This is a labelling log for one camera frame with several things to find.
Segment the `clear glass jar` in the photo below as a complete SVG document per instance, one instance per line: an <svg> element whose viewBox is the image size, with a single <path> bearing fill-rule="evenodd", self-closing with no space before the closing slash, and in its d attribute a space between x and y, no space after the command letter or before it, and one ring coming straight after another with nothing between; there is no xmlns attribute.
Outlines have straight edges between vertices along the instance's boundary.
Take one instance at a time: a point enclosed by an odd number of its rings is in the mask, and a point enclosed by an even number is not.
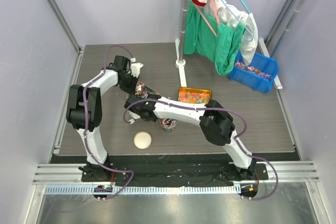
<svg viewBox="0 0 336 224"><path fill-rule="evenodd" d="M160 119L160 126L166 132L172 132L176 127L175 119Z"/></svg>

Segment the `round wooden jar lid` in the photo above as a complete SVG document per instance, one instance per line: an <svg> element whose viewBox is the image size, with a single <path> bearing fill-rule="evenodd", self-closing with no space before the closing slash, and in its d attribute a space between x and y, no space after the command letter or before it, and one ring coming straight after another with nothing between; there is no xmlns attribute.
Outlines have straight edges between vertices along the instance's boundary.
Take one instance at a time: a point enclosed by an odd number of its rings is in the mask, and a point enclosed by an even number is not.
<svg viewBox="0 0 336 224"><path fill-rule="evenodd" d="M133 138L134 145L141 150L148 148L152 143L152 137L148 132L138 132Z"/></svg>

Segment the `gold tin of gummy candies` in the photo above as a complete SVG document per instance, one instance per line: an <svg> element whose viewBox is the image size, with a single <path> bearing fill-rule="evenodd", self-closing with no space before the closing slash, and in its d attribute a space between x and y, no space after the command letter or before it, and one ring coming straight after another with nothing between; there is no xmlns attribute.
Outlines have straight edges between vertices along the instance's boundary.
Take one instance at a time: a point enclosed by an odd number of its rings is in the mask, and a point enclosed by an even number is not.
<svg viewBox="0 0 336 224"><path fill-rule="evenodd" d="M177 100L184 103L207 104L212 99L212 91L206 89L180 87Z"/></svg>

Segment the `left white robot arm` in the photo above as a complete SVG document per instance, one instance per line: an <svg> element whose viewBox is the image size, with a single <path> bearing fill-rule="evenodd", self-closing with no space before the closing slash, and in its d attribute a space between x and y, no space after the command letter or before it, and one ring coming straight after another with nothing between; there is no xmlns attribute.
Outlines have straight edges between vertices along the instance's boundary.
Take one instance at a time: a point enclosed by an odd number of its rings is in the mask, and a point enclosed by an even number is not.
<svg viewBox="0 0 336 224"><path fill-rule="evenodd" d="M133 94L142 68L143 64L134 58L115 56L114 62L104 66L97 76L69 88L66 120L80 135L87 154L87 163L81 170L93 173L102 182L112 174L100 133L102 96L112 87Z"/></svg>

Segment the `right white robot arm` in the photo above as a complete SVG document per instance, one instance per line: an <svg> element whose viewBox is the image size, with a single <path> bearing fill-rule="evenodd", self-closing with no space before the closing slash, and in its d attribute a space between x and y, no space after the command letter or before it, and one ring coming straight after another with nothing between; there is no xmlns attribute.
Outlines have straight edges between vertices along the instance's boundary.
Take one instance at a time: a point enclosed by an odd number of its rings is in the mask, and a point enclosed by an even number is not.
<svg viewBox="0 0 336 224"><path fill-rule="evenodd" d="M223 108L217 101L207 104L183 103L160 95L144 99L130 95L124 108L137 120L156 122L158 119L174 119L201 128L205 139L221 146L231 157L242 179L250 179L256 173L256 159L239 139L246 130L246 119L239 113Z"/></svg>

